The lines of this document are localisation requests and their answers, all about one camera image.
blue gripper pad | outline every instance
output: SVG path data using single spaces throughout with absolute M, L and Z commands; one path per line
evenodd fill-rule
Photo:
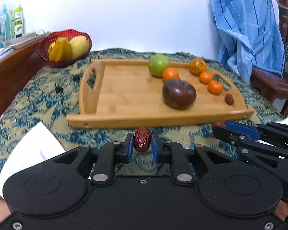
M 156 163 L 157 162 L 158 152 L 157 152 L 157 144 L 156 144 L 156 140 L 155 140 L 154 134 L 151 134 L 151 149 L 153 151 L 154 163 Z
M 239 124 L 234 122 L 225 122 L 226 127 L 230 130 L 241 132 L 242 134 L 249 135 L 252 140 L 259 140 L 260 135 L 257 133 L 255 127 L 246 124 Z
M 131 163 L 131 159 L 132 159 L 132 153 L 133 153 L 133 139 L 134 139 L 134 135 L 132 134 L 131 138 L 130 138 L 130 142 L 128 145 L 128 163 Z

small orange fruit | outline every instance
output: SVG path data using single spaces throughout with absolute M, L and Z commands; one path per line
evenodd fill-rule
M 174 68 L 167 68 L 162 73 L 163 82 L 169 79 L 179 79 L 179 73 Z
M 223 91 L 223 85 L 221 82 L 211 80 L 208 85 L 208 91 L 210 91 L 212 94 L 219 95 Z
M 202 72 L 206 71 L 206 63 L 200 58 L 196 57 L 190 61 L 190 73 L 193 75 L 199 76 Z
M 211 80 L 212 76 L 210 73 L 203 72 L 200 74 L 200 82 L 202 82 L 203 84 L 208 85 Z

blue towel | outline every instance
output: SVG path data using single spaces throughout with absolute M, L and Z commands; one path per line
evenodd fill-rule
M 250 83 L 252 67 L 282 76 L 285 50 L 272 0 L 211 0 L 222 38 L 218 61 Z

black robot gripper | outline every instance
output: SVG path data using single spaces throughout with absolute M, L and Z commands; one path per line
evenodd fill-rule
M 288 202 L 288 147 L 279 140 L 277 147 L 258 146 L 241 129 L 213 129 L 236 147 L 238 159 L 202 144 L 184 149 L 153 132 L 155 165 L 170 166 L 164 176 L 115 175 L 115 165 L 131 163 L 131 133 L 101 149 L 79 146 L 6 181 L 12 214 L 0 229 L 288 229 L 288 217 L 275 215 L 280 200 Z

wooden tray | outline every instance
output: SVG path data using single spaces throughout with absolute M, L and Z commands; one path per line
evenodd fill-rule
M 208 68 L 230 87 L 220 95 L 213 95 L 207 85 L 189 72 L 186 63 L 172 62 L 182 80 L 191 83 L 197 91 L 193 106 L 176 110 L 163 103 L 162 79 L 148 71 L 148 61 L 96 60 L 85 71 L 79 89 L 80 114 L 68 114 L 66 119 L 74 128 L 137 128 L 212 123 L 250 117 L 254 109 L 247 108 L 234 84 L 218 71 Z M 93 88 L 88 78 L 94 72 Z M 231 93 L 234 104 L 224 101 Z

